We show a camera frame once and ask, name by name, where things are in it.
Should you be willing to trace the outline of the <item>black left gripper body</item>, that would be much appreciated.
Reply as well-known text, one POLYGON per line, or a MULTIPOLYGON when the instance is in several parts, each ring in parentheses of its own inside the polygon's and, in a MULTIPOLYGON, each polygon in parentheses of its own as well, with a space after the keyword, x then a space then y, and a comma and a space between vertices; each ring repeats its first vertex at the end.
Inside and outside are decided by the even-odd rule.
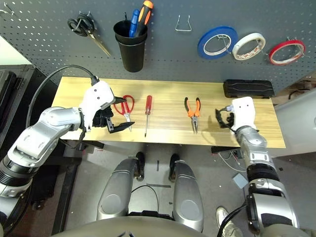
POLYGON ((114 114, 112 112, 111 108, 105 108, 103 110, 98 110, 96 114, 94 115, 92 126, 93 127, 107 127, 109 133, 114 133, 114 125, 111 121, 111 117, 113 117, 114 114))

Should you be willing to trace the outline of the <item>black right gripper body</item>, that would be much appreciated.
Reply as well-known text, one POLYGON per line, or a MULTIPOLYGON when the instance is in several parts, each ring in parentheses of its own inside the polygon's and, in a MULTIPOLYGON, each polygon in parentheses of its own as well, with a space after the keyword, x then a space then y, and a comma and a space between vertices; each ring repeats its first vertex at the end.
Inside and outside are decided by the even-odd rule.
POLYGON ((235 115, 234 113, 230 113, 230 115, 226 118, 227 122, 223 121, 222 128, 232 128, 234 125, 235 115))

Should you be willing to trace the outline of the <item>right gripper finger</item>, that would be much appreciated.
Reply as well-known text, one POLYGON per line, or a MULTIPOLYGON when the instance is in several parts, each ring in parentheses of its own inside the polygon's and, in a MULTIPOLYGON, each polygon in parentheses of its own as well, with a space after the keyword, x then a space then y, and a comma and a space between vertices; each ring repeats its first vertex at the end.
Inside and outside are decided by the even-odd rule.
POLYGON ((222 117, 221 117, 221 110, 216 109, 215 116, 216 116, 216 119, 218 121, 220 128, 224 128, 224 122, 223 122, 222 117))

